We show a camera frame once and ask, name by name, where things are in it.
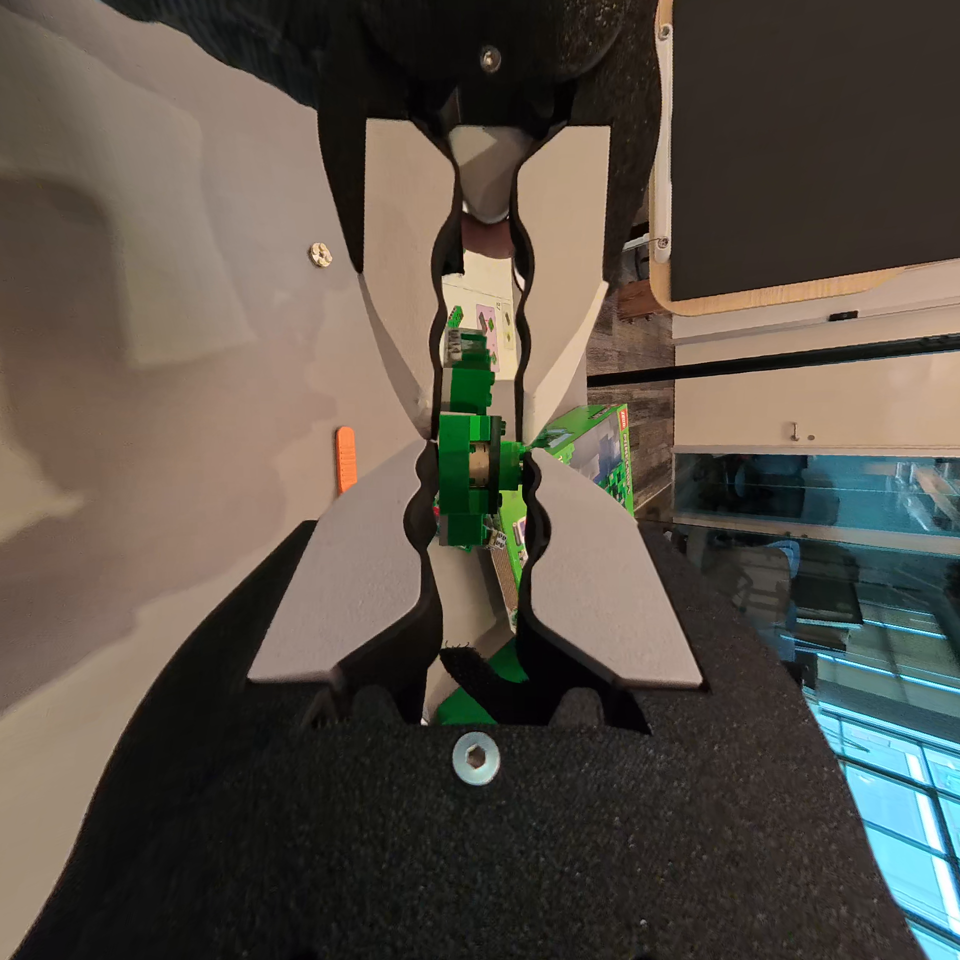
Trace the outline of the green toy box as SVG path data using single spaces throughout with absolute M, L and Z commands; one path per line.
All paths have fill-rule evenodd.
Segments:
M 577 406 L 548 423 L 536 436 L 534 447 L 585 476 L 634 514 L 626 404 Z

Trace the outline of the green brick assembly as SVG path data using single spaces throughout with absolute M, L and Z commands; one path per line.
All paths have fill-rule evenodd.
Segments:
M 503 495 L 521 488 L 529 451 L 505 434 L 505 423 L 496 415 L 440 415 L 436 508 L 444 546 L 472 549 L 498 538 Z

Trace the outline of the green brick model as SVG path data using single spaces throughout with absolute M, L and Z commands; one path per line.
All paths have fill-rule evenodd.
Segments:
M 496 312 L 476 304 L 474 316 L 460 304 L 448 315 L 441 339 L 440 412 L 485 416 L 499 370 Z

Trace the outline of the tan studded brick plate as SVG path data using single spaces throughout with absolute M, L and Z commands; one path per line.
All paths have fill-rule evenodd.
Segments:
M 505 605 L 510 631 L 518 629 L 519 587 L 506 547 L 491 548 L 488 551 L 493 570 Z

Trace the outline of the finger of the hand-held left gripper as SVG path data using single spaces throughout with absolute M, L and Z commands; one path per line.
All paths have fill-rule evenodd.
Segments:
M 608 126 L 566 126 L 517 171 L 514 222 L 532 269 L 520 308 L 529 336 L 520 378 L 526 445 L 566 395 L 607 294 L 609 152 Z
M 361 294 L 391 388 L 414 430 L 433 441 L 436 250 L 453 218 L 457 174 L 412 121 L 369 118 L 365 135 Z

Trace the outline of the brick instruction booklet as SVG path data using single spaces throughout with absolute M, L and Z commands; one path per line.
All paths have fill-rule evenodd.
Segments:
M 443 279 L 441 289 L 447 329 L 482 333 L 495 379 L 513 380 L 520 363 L 520 338 L 511 293 L 489 291 L 478 281 L 453 274 Z

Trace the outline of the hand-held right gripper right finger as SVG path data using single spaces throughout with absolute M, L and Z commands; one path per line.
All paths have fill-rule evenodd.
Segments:
M 706 677 L 636 519 L 547 452 L 524 461 L 528 562 L 517 654 L 551 714 L 575 689 L 607 714 L 637 693 L 706 693 Z

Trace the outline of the black board with wooden edge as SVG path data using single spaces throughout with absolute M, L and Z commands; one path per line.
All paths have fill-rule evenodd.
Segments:
M 661 2 L 681 315 L 867 290 L 958 261 L 959 4 Z

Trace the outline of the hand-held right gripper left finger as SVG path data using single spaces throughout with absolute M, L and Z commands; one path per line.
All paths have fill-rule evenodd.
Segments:
M 341 701 L 379 687 L 407 722 L 422 721 L 443 639 L 428 556 L 438 483 L 437 445 L 418 439 L 335 500 L 309 535 L 249 681 L 318 683 Z

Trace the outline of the black rail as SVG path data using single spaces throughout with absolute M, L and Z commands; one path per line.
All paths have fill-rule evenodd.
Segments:
M 777 370 L 834 366 L 854 362 L 902 358 L 916 355 L 957 353 L 959 334 L 872 342 L 810 349 L 787 353 L 764 354 L 696 364 L 657 366 L 588 375 L 588 389 L 609 389 L 647 383 L 712 378 Z

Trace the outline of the green brick baseplate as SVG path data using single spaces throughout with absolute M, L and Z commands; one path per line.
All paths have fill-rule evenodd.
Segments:
M 509 640 L 486 659 L 494 673 L 510 683 L 527 680 L 517 655 L 516 640 Z M 462 687 L 457 687 L 438 705 L 432 722 L 440 726 L 493 726 L 495 719 Z

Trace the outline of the glass partition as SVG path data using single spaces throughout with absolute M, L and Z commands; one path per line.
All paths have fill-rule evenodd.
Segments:
M 958 958 L 959 463 L 675 453 L 671 538 L 786 665 L 928 958 Z

